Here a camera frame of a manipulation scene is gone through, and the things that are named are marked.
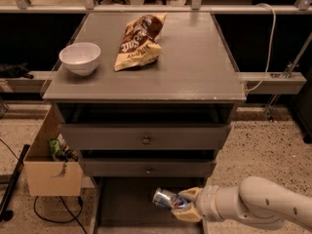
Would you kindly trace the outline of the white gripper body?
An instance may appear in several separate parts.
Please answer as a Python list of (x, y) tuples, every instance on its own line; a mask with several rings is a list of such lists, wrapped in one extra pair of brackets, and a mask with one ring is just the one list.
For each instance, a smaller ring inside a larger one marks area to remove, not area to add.
[(201, 189), (196, 199), (196, 207), (204, 220), (209, 222), (221, 221), (221, 217), (216, 208), (216, 192), (218, 186), (206, 186)]

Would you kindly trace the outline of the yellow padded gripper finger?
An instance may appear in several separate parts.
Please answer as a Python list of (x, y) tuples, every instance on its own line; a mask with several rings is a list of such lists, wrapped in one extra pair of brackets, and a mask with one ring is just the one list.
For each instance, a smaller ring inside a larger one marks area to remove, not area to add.
[(195, 203), (199, 194), (202, 192), (200, 187), (192, 187), (178, 192), (178, 195), (188, 200), (189, 202)]
[(182, 209), (174, 209), (172, 210), (172, 214), (181, 221), (199, 222), (202, 220), (202, 216), (199, 214), (194, 203), (189, 203)]

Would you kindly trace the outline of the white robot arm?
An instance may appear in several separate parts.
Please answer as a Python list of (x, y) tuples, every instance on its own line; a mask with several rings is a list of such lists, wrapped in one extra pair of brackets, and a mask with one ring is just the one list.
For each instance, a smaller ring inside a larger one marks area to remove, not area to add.
[(182, 221), (235, 220), (253, 228), (277, 230), (287, 220), (312, 231), (312, 198), (263, 177), (246, 177), (237, 186), (193, 187), (178, 195), (188, 201), (182, 209), (172, 209)]

